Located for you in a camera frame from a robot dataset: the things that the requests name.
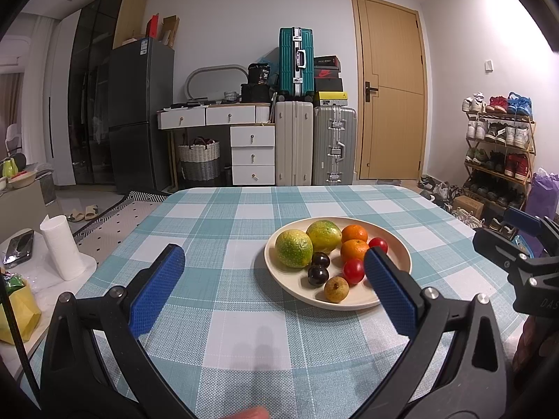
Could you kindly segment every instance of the metal bolt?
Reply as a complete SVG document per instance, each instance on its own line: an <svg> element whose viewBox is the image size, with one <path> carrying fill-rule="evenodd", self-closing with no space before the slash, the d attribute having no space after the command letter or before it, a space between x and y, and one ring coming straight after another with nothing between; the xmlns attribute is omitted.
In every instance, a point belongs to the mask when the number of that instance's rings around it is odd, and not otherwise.
<svg viewBox="0 0 559 419"><path fill-rule="evenodd" d="M437 291L437 289L433 288L433 287L427 287L423 290L423 294L425 295L426 298L429 299L437 299L439 297L439 292Z"/></svg>
<svg viewBox="0 0 559 419"><path fill-rule="evenodd" d="M489 296L486 295L485 293L480 293L480 294L477 295L477 300L479 302L481 302L482 304L488 304Z"/></svg>
<svg viewBox="0 0 559 419"><path fill-rule="evenodd" d="M121 297L123 294L124 294L124 288L121 287L120 285L118 285L118 286L116 286L116 287L113 287L113 288L111 288L111 289L108 291L108 295L109 295L111 298L119 298L119 297Z"/></svg>
<svg viewBox="0 0 559 419"><path fill-rule="evenodd" d="M58 296L58 302L68 302L70 301L70 298L72 298L72 294L69 292L63 292L60 294L60 296Z"/></svg>

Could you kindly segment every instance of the checkered tablecloth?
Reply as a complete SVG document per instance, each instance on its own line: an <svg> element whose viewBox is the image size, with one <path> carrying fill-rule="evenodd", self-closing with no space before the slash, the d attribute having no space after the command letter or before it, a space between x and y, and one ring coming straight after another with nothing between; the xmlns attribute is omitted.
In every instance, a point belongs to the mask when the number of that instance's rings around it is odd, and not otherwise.
<svg viewBox="0 0 559 419"><path fill-rule="evenodd" d="M307 217L351 216L406 244L413 278L447 298L491 296L502 339L514 351L524 316L513 311L504 271L474 252L474 232L395 186L217 188L180 191L149 215L78 293L127 285L168 243L186 268L149 334L140 338L155 366L201 419L264 405L272 418L343 419L372 393L401 354L382 307L333 312L307 305L269 275L263 250L281 226ZM435 379L450 335L417 394ZM133 398L106 340L98 341L118 390ZM33 359L39 370L42 348Z"/></svg>

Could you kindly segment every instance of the wicker basket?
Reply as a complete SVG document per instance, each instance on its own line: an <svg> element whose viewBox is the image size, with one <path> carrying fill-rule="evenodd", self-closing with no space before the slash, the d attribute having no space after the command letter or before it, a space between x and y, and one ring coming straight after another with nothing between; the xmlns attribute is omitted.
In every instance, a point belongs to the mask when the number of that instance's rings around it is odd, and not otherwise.
<svg viewBox="0 0 559 419"><path fill-rule="evenodd" d="M197 137L190 145L179 145L184 179L208 181L219 176L219 142Z"/></svg>

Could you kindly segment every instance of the red cherry tomato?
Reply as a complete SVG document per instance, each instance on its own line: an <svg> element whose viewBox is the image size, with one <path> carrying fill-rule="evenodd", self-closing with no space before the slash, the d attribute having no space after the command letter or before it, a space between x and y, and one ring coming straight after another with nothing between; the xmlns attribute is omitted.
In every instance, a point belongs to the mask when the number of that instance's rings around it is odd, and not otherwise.
<svg viewBox="0 0 559 419"><path fill-rule="evenodd" d="M382 238L373 238L369 241L369 247L378 246L382 249L384 253L388 253L388 244Z"/></svg>
<svg viewBox="0 0 559 419"><path fill-rule="evenodd" d="M351 285L361 282L365 277L363 262L358 258L348 260L344 265L344 277Z"/></svg>

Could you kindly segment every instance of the brown curtain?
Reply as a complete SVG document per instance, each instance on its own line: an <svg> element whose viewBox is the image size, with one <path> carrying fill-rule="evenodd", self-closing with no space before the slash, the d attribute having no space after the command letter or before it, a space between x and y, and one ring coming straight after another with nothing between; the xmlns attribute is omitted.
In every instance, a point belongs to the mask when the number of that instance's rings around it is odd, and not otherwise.
<svg viewBox="0 0 559 419"><path fill-rule="evenodd" d="M0 160L5 158L6 130L17 122L23 74L0 74Z"/></svg>

